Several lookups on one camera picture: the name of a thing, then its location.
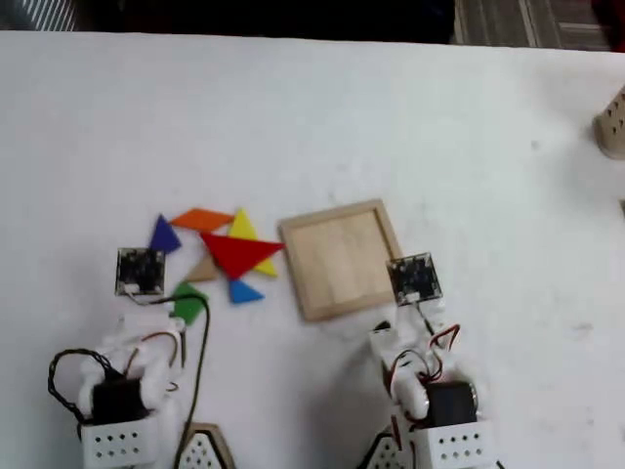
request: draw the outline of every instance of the perforated white bracket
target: perforated white bracket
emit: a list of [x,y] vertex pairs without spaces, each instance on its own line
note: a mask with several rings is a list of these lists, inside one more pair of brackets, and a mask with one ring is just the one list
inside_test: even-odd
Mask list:
[[414,442],[421,469],[465,469],[495,462],[492,425],[487,420],[417,430]]
[[101,469],[147,464],[158,457],[158,418],[82,427],[85,467]]
[[196,433],[180,458],[179,469],[223,469],[207,435]]
[[393,437],[381,438],[373,449],[366,469],[407,469],[401,460],[401,452]]

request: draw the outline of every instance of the beige object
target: beige object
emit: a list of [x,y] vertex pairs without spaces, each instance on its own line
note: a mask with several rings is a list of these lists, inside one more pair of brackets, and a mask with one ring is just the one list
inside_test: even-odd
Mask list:
[[186,281],[206,281],[217,278],[217,267],[213,256],[206,254],[199,263],[188,273]]
[[382,200],[280,223],[305,320],[327,320],[394,301],[386,263],[401,257]]
[[625,159],[625,87],[595,117],[595,134],[602,151],[614,159]]
[[226,439],[224,438],[224,435],[222,435],[222,431],[217,425],[211,423],[191,422],[191,425],[188,427],[187,441],[185,442],[185,447],[188,445],[188,442],[191,441],[195,433],[204,433],[210,435],[212,437],[212,442],[217,447],[219,456],[221,456],[223,459],[224,467],[226,469],[234,469],[234,461],[228,449],[228,445],[226,444]]

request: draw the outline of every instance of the red triangle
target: red triangle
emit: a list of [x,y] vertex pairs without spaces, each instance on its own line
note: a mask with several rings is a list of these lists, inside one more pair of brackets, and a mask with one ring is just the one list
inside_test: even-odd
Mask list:
[[232,280],[241,277],[284,247],[281,242],[253,241],[208,233],[202,233],[200,236]]

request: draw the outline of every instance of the wooden tray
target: wooden tray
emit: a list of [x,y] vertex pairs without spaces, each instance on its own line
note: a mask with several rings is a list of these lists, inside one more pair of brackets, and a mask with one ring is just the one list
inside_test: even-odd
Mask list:
[[386,263],[401,251],[382,200],[284,220],[280,231],[305,320],[394,301]]

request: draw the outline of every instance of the tan triangle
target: tan triangle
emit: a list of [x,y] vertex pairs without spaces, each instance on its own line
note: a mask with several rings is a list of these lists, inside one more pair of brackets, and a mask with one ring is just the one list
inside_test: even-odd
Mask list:
[[199,261],[199,263],[191,269],[191,272],[188,273],[186,281],[207,281],[214,280],[217,278],[217,267],[215,267],[215,261],[213,261],[213,256],[210,254],[206,254],[204,259]]

